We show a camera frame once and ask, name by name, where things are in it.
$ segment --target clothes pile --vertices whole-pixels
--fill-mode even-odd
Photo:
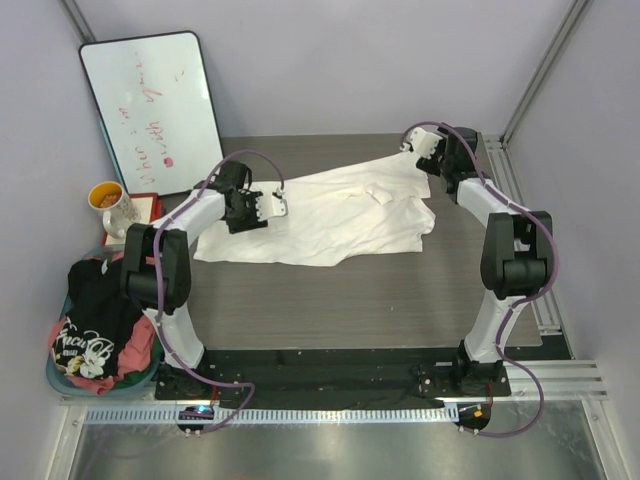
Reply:
[[[120,293],[121,257],[81,260],[71,267],[73,306],[49,334],[58,371],[98,395],[135,385],[162,354],[151,321]]]

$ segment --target white wall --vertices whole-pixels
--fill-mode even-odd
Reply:
[[[41,479],[60,422],[46,337],[99,244],[86,196],[113,168],[57,2],[4,2],[0,22],[0,477]]]
[[[224,136],[501,133],[570,0],[78,0],[99,40],[191,29]]]
[[[571,343],[597,360],[637,450],[640,3],[593,3],[511,150],[528,205],[554,216]]]

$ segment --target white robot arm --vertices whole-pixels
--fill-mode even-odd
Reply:
[[[161,240],[164,277],[162,328],[168,344],[190,369],[198,367],[205,349],[193,329],[186,303],[191,289],[189,248],[206,228],[218,220],[227,223],[230,233],[239,233],[266,227],[270,218],[287,214],[283,193],[280,190],[271,194],[246,190],[244,185],[250,177],[251,171],[246,165],[227,162],[207,189],[200,192],[200,186],[196,186],[172,212],[151,225],[133,225],[127,233],[121,289],[141,305],[148,318],[155,319],[158,289],[151,262],[153,237],[174,212],[191,204],[169,224]],[[174,368],[182,368],[173,355],[167,355],[166,361]]]
[[[455,131],[472,150],[476,149],[477,132],[467,128]],[[468,151],[446,130],[433,133],[415,128],[409,132],[403,150],[418,153],[416,167],[440,177],[452,201],[471,212],[486,228],[480,263],[484,300],[471,332],[461,342],[452,367],[446,372],[458,391],[482,394],[487,385],[503,376],[502,357],[496,347],[504,351],[525,306],[519,300],[538,293],[551,278],[551,246],[530,219],[488,191],[495,192],[497,188],[486,175],[479,178]],[[551,216],[547,212],[526,212],[551,232]],[[506,320],[510,309],[513,312]]]

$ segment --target laundry basket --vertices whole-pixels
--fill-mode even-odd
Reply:
[[[89,258],[98,258],[101,260],[111,259],[114,255],[124,250],[124,245],[103,245],[98,248],[93,249],[87,255],[84,256],[84,259]],[[59,318],[64,317],[69,310],[71,310],[72,304],[71,299],[67,295],[67,298],[64,301],[64,305],[62,307],[62,312]],[[157,358],[153,361],[149,367],[147,367],[147,375],[143,377],[141,381],[136,383],[135,385],[129,387],[118,387],[118,384],[109,390],[108,392],[98,395],[83,388],[76,387],[71,381],[65,377],[64,374],[58,371],[56,365],[51,358],[51,355],[47,355],[47,366],[46,366],[46,375],[49,384],[53,387],[57,392],[66,395],[66,396],[76,396],[76,397],[121,397],[132,395],[142,391],[153,378],[153,375],[156,373],[158,369],[158,365],[160,364],[160,358]]]

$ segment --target cable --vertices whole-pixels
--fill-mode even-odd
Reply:
[[[235,388],[235,389],[238,389],[238,388],[239,389],[249,388],[249,394],[242,401],[242,403],[240,404],[240,406],[238,408],[236,408],[227,418],[225,418],[221,422],[218,422],[215,425],[210,425],[208,427],[203,428],[202,429],[202,433],[215,432],[216,430],[221,429],[222,427],[227,425],[229,422],[231,422],[231,420],[233,420],[236,416],[238,416],[238,414],[242,410],[244,410],[246,408],[246,406],[249,404],[249,402],[251,401],[251,398],[253,398],[253,394],[255,393],[256,386],[253,383],[250,383],[250,382],[245,382],[245,383],[224,383],[224,382],[217,382],[215,380],[210,380],[208,378],[205,378],[202,375],[200,375],[197,372],[195,372],[194,370],[192,370],[180,358],[180,356],[175,352],[175,350],[173,350],[171,345],[169,345],[169,342],[168,342],[168,340],[167,340],[167,338],[166,338],[166,336],[164,334],[164,329],[162,327],[162,315],[163,315],[163,312],[164,312],[164,278],[162,276],[162,261],[161,261],[161,256],[160,256],[160,237],[162,236],[162,233],[167,229],[167,227],[169,225],[171,225],[171,223],[174,220],[176,220],[178,217],[180,217],[180,215],[182,215],[184,212],[186,212],[189,208],[191,208],[200,199],[200,197],[202,196],[202,193],[206,190],[207,186],[209,185],[209,182],[211,181],[213,176],[216,174],[216,172],[220,169],[220,167],[222,167],[222,165],[224,165],[228,161],[230,161],[230,160],[232,160],[232,159],[234,159],[234,158],[236,158],[236,157],[238,157],[240,155],[244,155],[244,154],[257,155],[257,156],[263,158],[264,160],[266,160],[267,162],[269,162],[273,166],[273,168],[276,170],[276,172],[278,173],[278,176],[280,177],[280,188],[284,189],[284,176],[282,175],[282,171],[280,170],[280,168],[275,164],[275,162],[273,160],[271,160],[265,154],[260,153],[260,152],[258,152],[256,150],[238,150],[238,151],[233,152],[233,153],[227,155],[226,157],[224,157],[215,167],[213,167],[213,170],[211,170],[211,173],[209,173],[209,175],[207,176],[207,178],[203,182],[202,186],[200,187],[200,189],[196,193],[195,197],[193,197],[190,201],[185,203],[177,211],[175,211],[171,215],[169,215],[169,217],[162,223],[162,225],[160,225],[160,227],[156,231],[155,236],[153,237],[153,259],[154,259],[154,263],[155,263],[156,283],[157,283],[157,287],[158,287],[158,314],[156,315],[155,321],[156,321],[156,325],[158,327],[158,338],[160,339],[160,343],[162,344],[163,348],[165,349],[166,355],[170,355],[176,361],[176,363],[178,365],[180,365],[182,367],[182,369],[185,372],[187,372],[189,375],[191,375],[193,378],[195,378],[196,380],[198,380],[198,381],[200,381],[202,383],[205,383],[207,385],[211,385],[213,387],[219,387],[219,388]]]
[[[523,298],[523,299],[520,299],[520,300],[517,300],[517,301],[513,302],[513,305],[511,305],[511,307],[509,307],[509,310],[507,311],[506,315],[504,316],[504,319],[502,320],[502,323],[500,323],[500,327],[498,328],[498,332],[496,333],[496,339],[495,339],[496,352],[498,353],[498,355],[500,356],[500,358],[503,361],[513,365],[514,367],[520,368],[527,375],[529,375],[529,377],[531,377],[531,380],[533,380],[533,383],[536,385],[536,388],[538,389],[538,394],[540,395],[540,404],[539,404],[538,411],[536,412],[535,416],[524,427],[521,427],[521,428],[519,428],[517,430],[513,430],[511,432],[504,432],[504,433],[477,432],[477,435],[480,435],[480,436],[483,436],[483,437],[491,437],[491,438],[514,437],[516,435],[520,435],[522,433],[525,433],[525,432],[531,430],[536,425],[536,423],[538,423],[538,421],[540,420],[540,417],[542,416],[542,412],[544,411],[544,405],[545,405],[544,392],[542,390],[542,385],[540,384],[540,380],[538,380],[538,377],[536,377],[535,374],[528,367],[526,367],[525,365],[522,365],[519,362],[516,362],[515,360],[511,360],[502,351],[502,349],[500,348],[500,344],[502,343],[502,335],[504,333],[505,328],[509,324],[509,320],[511,320],[511,317],[514,314],[514,308],[516,308],[516,307],[518,307],[520,305],[526,304],[526,303],[533,302],[533,301],[541,298],[549,290],[551,290],[551,287],[553,286],[553,284],[556,281],[556,278],[558,277],[558,247],[556,245],[555,240],[553,239],[553,236],[551,235],[551,232],[549,232],[549,230],[547,230],[547,227],[545,227],[544,224],[540,220],[538,220],[534,215],[532,215],[522,205],[519,205],[519,204],[511,201],[511,199],[509,199],[507,196],[505,196],[501,191],[499,191],[498,189],[494,188],[492,184],[487,182],[487,178],[484,176],[484,173],[482,172],[482,169],[480,168],[480,162],[478,162],[478,158],[476,157],[475,153],[473,152],[473,149],[471,148],[469,143],[467,143],[467,141],[464,139],[464,137],[462,135],[460,135],[460,133],[455,128],[453,128],[451,125],[447,125],[446,123],[442,123],[442,122],[431,122],[431,121],[418,122],[418,123],[412,125],[411,127],[409,127],[402,134],[401,144],[404,143],[404,141],[407,138],[407,135],[409,134],[409,132],[411,132],[414,128],[418,128],[418,127],[422,127],[422,126],[438,127],[438,128],[441,128],[442,130],[445,130],[450,135],[453,135],[462,144],[462,146],[466,150],[467,154],[469,155],[469,158],[471,159],[471,162],[473,163],[473,168],[475,169],[476,173],[478,174],[478,178],[480,179],[480,183],[485,188],[485,190],[487,192],[489,192],[496,200],[498,200],[500,203],[505,205],[507,208],[513,209],[514,211],[518,212],[519,214],[521,214],[525,218],[527,218],[529,221],[531,221],[537,228],[540,229],[542,234],[545,236],[545,238],[549,242],[549,245],[551,246],[551,252],[552,252],[551,262],[552,262],[553,266],[552,266],[552,269],[551,269],[551,276],[549,277],[549,281],[546,283],[546,285],[538,293],[535,293],[535,294],[533,294],[533,295],[531,295],[529,297],[526,297],[526,298]],[[465,428],[465,430],[467,432],[476,434],[476,432],[474,432],[473,430],[471,430],[469,428]]]

